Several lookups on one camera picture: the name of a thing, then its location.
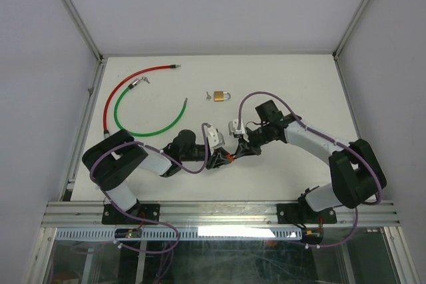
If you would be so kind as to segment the orange black padlock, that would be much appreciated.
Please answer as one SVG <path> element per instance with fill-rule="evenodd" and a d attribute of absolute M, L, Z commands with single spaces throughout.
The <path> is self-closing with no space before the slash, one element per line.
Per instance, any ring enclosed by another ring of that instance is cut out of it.
<path fill-rule="evenodd" d="M 233 155 L 231 155 L 231 154 L 228 154 L 226 157 L 227 157 L 227 159 L 229 159 L 229 161 L 231 161 L 231 162 L 233 162 L 233 161 L 235 160 L 235 157 L 233 157 Z"/>

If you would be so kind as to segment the large brass padlock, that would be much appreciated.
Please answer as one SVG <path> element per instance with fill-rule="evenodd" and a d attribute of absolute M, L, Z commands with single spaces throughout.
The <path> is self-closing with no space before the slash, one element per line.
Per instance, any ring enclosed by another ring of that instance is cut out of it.
<path fill-rule="evenodd" d="M 231 94 L 225 91 L 214 91 L 214 102 L 224 102 L 231 99 Z"/>

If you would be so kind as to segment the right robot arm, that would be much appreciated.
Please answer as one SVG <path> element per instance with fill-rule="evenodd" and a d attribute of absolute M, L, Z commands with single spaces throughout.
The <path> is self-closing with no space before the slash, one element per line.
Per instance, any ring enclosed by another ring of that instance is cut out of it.
<path fill-rule="evenodd" d="M 350 142 L 328 136 L 293 113 L 283 114 L 272 100 L 257 106 L 256 112 L 260 124 L 255 130 L 244 126 L 241 118 L 228 123 L 230 135 L 238 139 L 234 158 L 258 156 L 262 146 L 280 141 L 301 148 L 329 168 L 330 183 L 306 189 L 294 207 L 279 211 L 288 222 L 315 223 L 336 206 L 355 209 L 369 204 L 370 197 L 383 195 L 387 180 L 366 140 Z"/>

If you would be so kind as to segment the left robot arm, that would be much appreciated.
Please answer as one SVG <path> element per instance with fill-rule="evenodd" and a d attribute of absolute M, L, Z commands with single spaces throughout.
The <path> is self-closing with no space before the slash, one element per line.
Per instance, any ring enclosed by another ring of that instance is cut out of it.
<path fill-rule="evenodd" d="M 122 129 L 89 148 L 82 162 L 89 178 L 109 201 L 104 205 L 102 224 L 152 225 L 159 220 L 160 206 L 142 203 L 126 181 L 138 168 L 169 178 L 183 170 L 185 162 L 201 162 L 196 173 L 232 163 L 234 157 L 222 147 L 221 133 L 210 125 L 202 133 L 203 144 L 196 143 L 193 131 L 181 130 L 172 142 L 157 150 L 137 142 Z"/>

